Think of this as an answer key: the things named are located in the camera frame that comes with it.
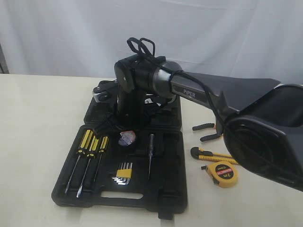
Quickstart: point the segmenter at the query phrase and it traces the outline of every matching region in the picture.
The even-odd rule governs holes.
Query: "toolbox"
[[[99,85],[105,83],[113,81],[101,81]],[[109,90],[110,97],[101,102],[92,98],[84,117],[85,125],[80,127],[71,146],[54,186],[52,199],[59,206],[145,208],[157,212],[160,219],[172,219],[173,214],[182,213],[187,207],[180,99],[177,97],[158,109],[164,100],[147,95],[144,111],[149,115],[148,121],[144,127],[126,130],[112,127],[114,117],[107,121],[115,111],[117,91],[118,87],[113,86]],[[102,152],[93,157],[81,148],[90,130],[94,131],[95,146],[92,142],[90,148],[86,146],[87,151],[95,148]],[[135,133],[136,139],[129,146],[121,146],[120,133],[129,130]],[[151,134],[154,141],[149,177],[148,145]],[[127,172],[129,176],[119,176],[118,173],[122,172]],[[139,193],[143,196],[139,199],[109,198],[103,197],[103,192]]]

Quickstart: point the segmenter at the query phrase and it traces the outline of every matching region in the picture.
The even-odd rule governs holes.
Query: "white table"
[[[256,176],[242,167],[235,187],[215,186],[190,148],[227,153],[223,139],[201,145],[212,112],[181,100],[188,207],[174,221],[144,209],[59,207],[51,192],[101,78],[0,74],[0,226],[302,226],[303,193]]]

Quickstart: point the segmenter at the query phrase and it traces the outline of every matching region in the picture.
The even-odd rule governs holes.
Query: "white backdrop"
[[[301,0],[0,0],[10,73],[114,77],[146,37],[184,70],[303,83]]]

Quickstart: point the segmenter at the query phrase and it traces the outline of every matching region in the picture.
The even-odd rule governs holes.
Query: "robotic arm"
[[[143,41],[153,45],[152,53]],[[212,109],[217,134],[223,134],[228,151],[240,165],[303,191],[302,86],[183,72],[164,56],[154,57],[152,41],[130,38],[127,43],[136,54],[115,64],[120,122],[138,122],[146,93],[184,97]]]

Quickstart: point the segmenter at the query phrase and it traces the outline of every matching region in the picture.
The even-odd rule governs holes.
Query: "open toolbox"
[[[172,121],[174,122],[172,127],[161,124],[157,127],[156,123],[162,122],[163,119],[158,121],[154,115],[155,119],[151,123],[155,124],[134,129],[135,142],[126,147],[118,144],[121,131],[111,128],[99,131],[98,134],[94,133],[96,139],[99,140],[97,150],[102,149],[102,139],[108,138],[107,147],[101,159],[98,153],[94,157],[80,155],[78,151],[85,133],[94,129],[102,121],[99,121],[96,116],[103,119],[104,114],[114,110],[114,103],[112,105],[112,109],[100,110],[102,103],[92,100],[85,116],[85,125],[80,127],[53,189],[53,201],[59,206],[71,207],[94,205],[139,207],[157,212],[161,219],[172,219],[174,213],[182,213],[187,206],[183,137],[178,129],[181,126],[181,120]],[[172,106],[166,106],[164,111],[172,113],[164,113],[162,116],[160,114],[158,118],[166,116],[167,119],[177,119],[180,117],[179,98],[172,103]],[[150,177],[148,177],[150,134],[154,134],[154,152]],[[119,169],[125,168],[125,166],[122,167],[123,164],[127,164],[128,169],[131,169],[131,177],[127,181],[124,178],[122,181],[124,183],[118,183],[115,177]],[[82,180],[83,188],[77,198]],[[109,198],[103,197],[103,192],[139,193],[143,196],[139,199]]]

